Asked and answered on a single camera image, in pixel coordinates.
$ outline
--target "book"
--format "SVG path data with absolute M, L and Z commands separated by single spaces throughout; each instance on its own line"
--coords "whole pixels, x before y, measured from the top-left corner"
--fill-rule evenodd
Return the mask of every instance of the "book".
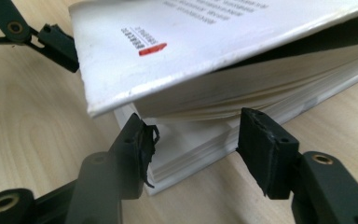
M 183 11 L 232 2 L 93 2 L 71 8 L 89 113 L 98 116 L 115 109 L 123 125 L 138 112 L 147 122 L 160 123 L 161 140 L 149 167 L 149 181 L 156 188 L 147 189 L 150 194 L 234 151 L 242 107 L 262 109 L 284 123 L 358 81 L 358 32 L 349 28 L 358 31 L 358 23 L 342 23 L 358 21 L 358 2 L 312 2 L 315 8 L 309 8 L 304 3 L 281 1 L 278 7 L 272 1 L 237 1 L 263 7 L 214 23 L 197 23 L 200 18 L 192 17 L 199 14 Z M 285 15 L 282 6 L 309 15 Z M 144 15 L 150 8 L 161 13 Z M 177 17 L 166 19 L 170 13 Z M 333 29 L 329 41 L 327 27 Z M 184 36 L 184 30 L 192 35 Z M 238 31 L 235 38 L 226 33 L 233 30 Z M 132 35 L 141 34 L 164 42 L 137 49 L 131 40 L 141 37 Z M 203 36 L 208 39 L 199 43 Z
M 70 13 L 98 116 L 357 17 L 358 0 L 87 1 Z

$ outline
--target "screw hole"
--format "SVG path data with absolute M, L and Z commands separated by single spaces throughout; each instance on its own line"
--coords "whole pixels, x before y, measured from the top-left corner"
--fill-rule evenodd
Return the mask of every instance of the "screw hole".
M 7 29 L 12 33 L 12 34 L 20 34 L 22 32 L 22 25 L 21 23 L 17 22 L 17 21 L 11 21 L 8 25 L 7 25 Z
M 324 155 L 313 155 L 312 158 L 321 163 L 321 164 L 324 164 L 324 165 L 331 165 L 333 164 L 333 161 L 328 158 L 328 157 L 325 157 Z
M 0 213 L 14 207 L 20 200 L 18 193 L 12 193 L 0 197 Z

